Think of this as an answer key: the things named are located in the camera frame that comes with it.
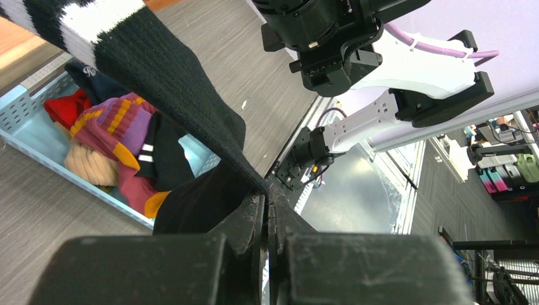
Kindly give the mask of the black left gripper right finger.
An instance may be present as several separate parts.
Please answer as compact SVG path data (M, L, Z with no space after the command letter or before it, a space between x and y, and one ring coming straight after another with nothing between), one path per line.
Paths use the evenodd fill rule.
M290 294L287 239L315 229L294 211L281 187L271 187L268 205L269 303L288 304Z

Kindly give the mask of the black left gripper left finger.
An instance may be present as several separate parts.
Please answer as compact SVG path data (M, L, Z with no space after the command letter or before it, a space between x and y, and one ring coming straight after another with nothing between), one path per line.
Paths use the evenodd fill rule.
M264 268L263 195L249 195L210 231L223 237L218 304L260 304Z

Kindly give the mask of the striped beige sock front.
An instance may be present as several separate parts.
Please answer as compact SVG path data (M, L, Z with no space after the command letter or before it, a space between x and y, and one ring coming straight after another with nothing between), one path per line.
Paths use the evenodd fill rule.
M83 180L95 185L118 185L118 162L77 139L71 139L64 166Z

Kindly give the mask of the navy sock with white cuff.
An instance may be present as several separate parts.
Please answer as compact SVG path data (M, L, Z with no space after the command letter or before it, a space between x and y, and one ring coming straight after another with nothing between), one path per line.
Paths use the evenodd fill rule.
M131 91L93 67L78 60L71 60L65 71L90 98L92 105L99 105L110 98L122 97Z

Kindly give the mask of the red santa sock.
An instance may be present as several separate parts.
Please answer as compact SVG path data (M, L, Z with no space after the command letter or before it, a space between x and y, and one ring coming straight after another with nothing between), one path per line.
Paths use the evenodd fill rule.
M91 98L81 88L72 95L48 99L43 104L51 120L66 130L70 130L79 115L91 106Z

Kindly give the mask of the black white-striped sock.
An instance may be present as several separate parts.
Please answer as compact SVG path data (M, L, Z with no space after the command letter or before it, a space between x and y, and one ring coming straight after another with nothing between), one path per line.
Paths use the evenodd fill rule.
M252 194L269 194L243 155L244 120L144 2L2 1L1 16L118 81L220 157L167 196L154 234L207 233Z
M186 132L160 112L152 115L138 155L138 177L150 180L155 191L171 191L194 179L179 139Z

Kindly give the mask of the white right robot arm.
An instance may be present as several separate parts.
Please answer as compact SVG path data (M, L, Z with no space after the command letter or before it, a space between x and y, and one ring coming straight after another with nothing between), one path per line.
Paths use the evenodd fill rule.
M280 163L285 172L329 166L355 144L400 123L445 123L493 96L479 66L496 58L463 30L448 40L399 29L394 21L425 1L252 1L264 20L265 51L297 55L290 70L306 89L337 97L363 88L384 92L337 123L305 128Z

